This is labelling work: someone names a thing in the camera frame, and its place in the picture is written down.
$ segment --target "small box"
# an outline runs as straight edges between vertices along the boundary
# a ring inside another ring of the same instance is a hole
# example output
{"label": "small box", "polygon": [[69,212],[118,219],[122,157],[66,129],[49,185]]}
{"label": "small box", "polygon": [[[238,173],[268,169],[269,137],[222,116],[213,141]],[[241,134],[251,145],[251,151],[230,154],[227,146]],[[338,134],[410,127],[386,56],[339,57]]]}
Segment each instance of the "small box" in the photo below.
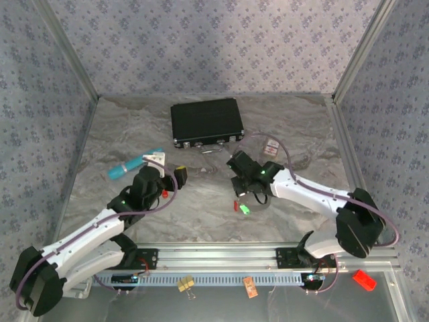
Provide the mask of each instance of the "small box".
{"label": "small box", "polygon": [[240,141],[243,122],[235,99],[217,99],[171,107],[176,148]]}

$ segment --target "small label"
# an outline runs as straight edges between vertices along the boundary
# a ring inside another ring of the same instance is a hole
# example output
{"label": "small label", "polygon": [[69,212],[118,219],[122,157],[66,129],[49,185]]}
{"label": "small label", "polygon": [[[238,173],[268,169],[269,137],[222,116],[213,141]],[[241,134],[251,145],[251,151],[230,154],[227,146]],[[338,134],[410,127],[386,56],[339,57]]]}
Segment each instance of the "small label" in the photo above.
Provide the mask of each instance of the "small label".
{"label": "small label", "polygon": [[244,287],[246,288],[247,295],[249,296],[249,299],[252,297],[257,297],[257,291],[255,283],[253,282],[253,279],[251,276],[244,277],[243,279]]}
{"label": "small label", "polygon": [[275,158],[279,153],[279,146],[280,144],[278,142],[274,141],[273,139],[268,139],[265,143],[263,153]]}

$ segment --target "red block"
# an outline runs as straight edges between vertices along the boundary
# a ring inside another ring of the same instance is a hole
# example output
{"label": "red block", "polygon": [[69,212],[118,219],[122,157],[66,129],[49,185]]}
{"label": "red block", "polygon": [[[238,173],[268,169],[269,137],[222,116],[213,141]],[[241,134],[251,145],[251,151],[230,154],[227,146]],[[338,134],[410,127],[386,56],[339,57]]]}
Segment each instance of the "red block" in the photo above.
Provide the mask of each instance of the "red block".
{"label": "red block", "polygon": [[362,270],[358,270],[353,275],[353,280],[358,282],[365,290],[373,290],[377,285],[377,282]]}

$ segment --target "green led light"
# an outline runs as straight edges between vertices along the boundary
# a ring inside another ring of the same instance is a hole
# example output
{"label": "green led light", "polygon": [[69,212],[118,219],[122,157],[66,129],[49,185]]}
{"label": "green led light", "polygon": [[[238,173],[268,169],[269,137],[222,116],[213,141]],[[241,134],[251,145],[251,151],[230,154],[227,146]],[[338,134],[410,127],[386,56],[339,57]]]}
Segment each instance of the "green led light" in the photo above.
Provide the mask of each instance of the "green led light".
{"label": "green led light", "polygon": [[250,209],[246,205],[240,205],[240,209],[245,215],[250,214]]}

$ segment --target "white plastic part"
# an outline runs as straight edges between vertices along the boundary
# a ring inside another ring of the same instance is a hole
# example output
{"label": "white plastic part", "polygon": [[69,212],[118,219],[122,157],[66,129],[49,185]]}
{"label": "white plastic part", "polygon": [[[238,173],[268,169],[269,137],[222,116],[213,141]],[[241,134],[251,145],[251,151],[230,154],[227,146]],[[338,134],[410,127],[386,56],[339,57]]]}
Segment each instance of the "white plastic part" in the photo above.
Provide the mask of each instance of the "white plastic part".
{"label": "white plastic part", "polygon": [[62,287],[67,292],[86,278],[110,267],[118,265],[124,256],[121,247],[113,241],[106,241],[99,247],[87,254],[75,267],[65,276],[67,282]]}
{"label": "white plastic part", "polygon": [[63,291],[62,297],[70,297],[72,299],[87,299],[89,291],[93,285],[93,278],[87,278],[75,284],[71,289]]}
{"label": "white plastic part", "polygon": [[[143,158],[158,162],[158,163],[162,164],[163,166],[166,165],[166,154],[164,152],[154,152],[153,154],[145,154],[145,155],[143,155]],[[165,174],[164,174],[163,168],[161,168],[160,166],[157,166],[156,164],[153,164],[151,162],[148,162],[147,165],[151,166],[152,168],[158,169],[158,171],[160,171],[160,177],[161,178],[164,177]]]}
{"label": "white plastic part", "polygon": [[315,231],[307,239],[304,249],[314,258],[343,252],[335,237],[335,231]]}
{"label": "white plastic part", "polygon": [[[103,209],[93,220],[78,228],[70,235],[66,236],[60,241],[57,241],[54,244],[44,247],[42,249],[44,251],[42,255],[56,251],[61,245],[71,240],[73,237],[84,231],[86,228],[94,226],[94,224],[96,224],[101,219],[106,218],[115,213],[116,212],[111,209]],[[49,258],[48,262],[50,264],[57,264],[56,271],[58,273],[58,276],[60,278],[63,278],[66,276],[67,272],[76,265],[77,262],[83,259],[93,249],[100,246],[103,242],[111,239],[113,236],[122,233],[123,229],[124,225],[122,220],[119,220],[117,217],[110,218],[101,225],[98,225],[97,228],[94,228],[84,237],[79,238],[73,244],[69,245],[58,254]]]}
{"label": "white plastic part", "polygon": [[[336,190],[323,186],[321,184],[315,183],[313,181],[304,179],[300,176],[296,176],[297,180],[302,181],[303,183],[313,186],[322,191],[335,194],[336,196],[348,197],[348,191]],[[274,182],[270,184],[271,191],[274,196],[278,198],[288,199],[295,201],[300,205],[303,205],[315,212],[324,215],[332,220],[335,220],[337,217],[337,209],[344,207],[347,203],[346,201],[335,199],[332,197],[326,197],[319,193],[312,192],[298,183],[294,182],[294,179],[290,175],[288,169],[279,171],[274,176]]]}

